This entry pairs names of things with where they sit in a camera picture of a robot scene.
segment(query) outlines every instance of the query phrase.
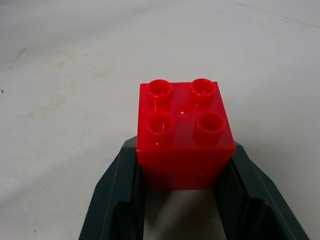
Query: red plastic block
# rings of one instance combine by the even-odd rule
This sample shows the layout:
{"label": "red plastic block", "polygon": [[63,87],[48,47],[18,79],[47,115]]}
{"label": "red plastic block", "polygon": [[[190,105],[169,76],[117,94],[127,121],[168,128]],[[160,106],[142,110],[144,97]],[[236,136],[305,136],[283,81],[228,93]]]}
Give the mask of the red plastic block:
{"label": "red plastic block", "polygon": [[136,152],[149,189],[212,188],[235,150],[217,82],[140,85]]}

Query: white table surface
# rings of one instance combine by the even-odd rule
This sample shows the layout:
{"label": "white table surface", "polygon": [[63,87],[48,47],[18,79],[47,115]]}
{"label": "white table surface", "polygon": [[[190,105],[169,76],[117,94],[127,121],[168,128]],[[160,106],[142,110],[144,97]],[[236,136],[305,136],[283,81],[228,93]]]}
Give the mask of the white table surface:
{"label": "white table surface", "polygon": [[319,239],[320,1],[0,0],[1,240],[78,238],[157,78],[218,81],[234,139]]}

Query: red lego duplo brick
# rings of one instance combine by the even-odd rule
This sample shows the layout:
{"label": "red lego duplo brick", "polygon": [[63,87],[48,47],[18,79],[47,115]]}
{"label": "red lego duplo brick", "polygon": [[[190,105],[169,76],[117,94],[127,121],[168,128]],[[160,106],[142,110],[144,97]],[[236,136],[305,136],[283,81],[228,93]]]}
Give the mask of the red lego duplo brick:
{"label": "red lego duplo brick", "polygon": [[217,82],[140,85],[136,152],[149,189],[209,189],[235,149]]}

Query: scratch mark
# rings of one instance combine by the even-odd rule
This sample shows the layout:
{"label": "scratch mark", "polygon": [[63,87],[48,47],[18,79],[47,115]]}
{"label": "scratch mark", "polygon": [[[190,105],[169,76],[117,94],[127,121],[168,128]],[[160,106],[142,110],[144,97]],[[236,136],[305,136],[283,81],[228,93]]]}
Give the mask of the scratch mark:
{"label": "scratch mark", "polygon": [[17,56],[14,58],[13,61],[14,61],[14,62],[17,61],[17,60],[22,56],[22,54],[23,54],[26,50],[27,50],[26,47],[22,48],[22,49],[18,52]]}
{"label": "scratch mark", "polygon": [[295,20],[295,19],[287,17],[287,16],[280,16],[280,18],[287,19],[289,21],[293,21],[293,22],[296,22],[296,23],[300,23],[300,24],[304,24],[304,25],[307,25],[307,26],[310,26],[310,27],[314,27],[314,28],[320,29],[320,26],[313,25],[313,24],[310,24],[310,23],[307,23],[307,22],[304,22],[304,21]]}
{"label": "scratch mark", "polygon": [[60,108],[65,102],[65,96],[59,93],[52,95],[49,103],[36,111],[32,111],[24,117],[34,119],[36,117],[45,117]]}
{"label": "scratch mark", "polygon": [[241,4],[241,3],[238,3],[238,2],[230,1],[229,3],[236,4],[236,5],[239,5],[239,6],[248,8],[248,9],[257,10],[257,11],[259,11],[259,12],[263,12],[263,13],[266,13],[266,14],[271,14],[271,12],[269,12],[269,11],[262,10],[262,9],[260,9],[260,8],[256,8],[256,7],[252,7],[252,6],[248,6],[248,5],[245,5],[245,4]]}
{"label": "scratch mark", "polygon": [[247,8],[247,9],[253,9],[253,10],[256,10],[256,11],[259,11],[259,12],[262,12],[262,13],[271,14],[271,15],[274,15],[274,16],[277,16],[277,17],[280,17],[280,18],[283,18],[283,19],[287,19],[289,21],[296,22],[296,23],[299,23],[299,24],[307,25],[307,26],[310,26],[310,27],[313,27],[313,28],[316,28],[316,29],[320,29],[320,26],[313,25],[313,24],[310,24],[310,23],[307,23],[307,22],[304,22],[304,21],[299,21],[299,20],[296,20],[296,19],[293,19],[293,18],[290,18],[290,17],[287,17],[287,16],[278,16],[278,15],[275,15],[274,13],[272,13],[272,12],[269,12],[269,11],[266,11],[266,10],[263,10],[263,9],[260,9],[260,8],[248,6],[248,5],[241,4],[241,3],[238,3],[238,2],[234,2],[234,1],[229,1],[229,3],[239,5],[239,6]]}

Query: gray surface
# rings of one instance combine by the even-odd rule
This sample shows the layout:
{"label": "gray surface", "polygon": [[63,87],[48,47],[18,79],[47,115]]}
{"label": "gray surface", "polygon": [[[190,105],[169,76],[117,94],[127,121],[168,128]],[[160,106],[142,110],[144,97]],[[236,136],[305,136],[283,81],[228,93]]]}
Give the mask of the gray surface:
{"label": "gray surface", "polygon": [[0,239],[76,240],[141,82],[219,82],[235,140],[320,228],[320,2],[1,0]]}
{"label": "gray surface", "polygon": [[226,240],[210,190],[150,192],[145,240]]}

